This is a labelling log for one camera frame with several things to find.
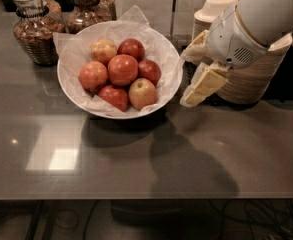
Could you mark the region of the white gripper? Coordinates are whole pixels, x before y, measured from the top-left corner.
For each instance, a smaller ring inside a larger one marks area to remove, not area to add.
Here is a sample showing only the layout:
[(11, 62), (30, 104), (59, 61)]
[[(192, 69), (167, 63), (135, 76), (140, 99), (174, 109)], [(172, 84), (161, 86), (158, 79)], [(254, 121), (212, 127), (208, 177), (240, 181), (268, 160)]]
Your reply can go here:
[(228, 82), (230, 67), (246, 68), (267, 51), (268, 46), (257, 41), (242, 21), (238, 3), (231, 4), (213, 21), (209, 31), (203, 30), (182, 51), (184, 61), (199, 66), (180, 104), (199, 105)]

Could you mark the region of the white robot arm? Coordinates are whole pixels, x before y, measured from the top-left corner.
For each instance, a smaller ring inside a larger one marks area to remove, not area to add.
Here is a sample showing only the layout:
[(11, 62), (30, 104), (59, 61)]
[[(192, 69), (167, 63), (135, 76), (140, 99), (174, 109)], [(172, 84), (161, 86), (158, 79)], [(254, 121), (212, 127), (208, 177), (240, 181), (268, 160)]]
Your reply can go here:
[(180, 104), (200, 104), (227, 83), (231, 70), (250, 66), (292, 31), (293, 0), (238, 0), (229, 5), (181, 54), (198, 67)]

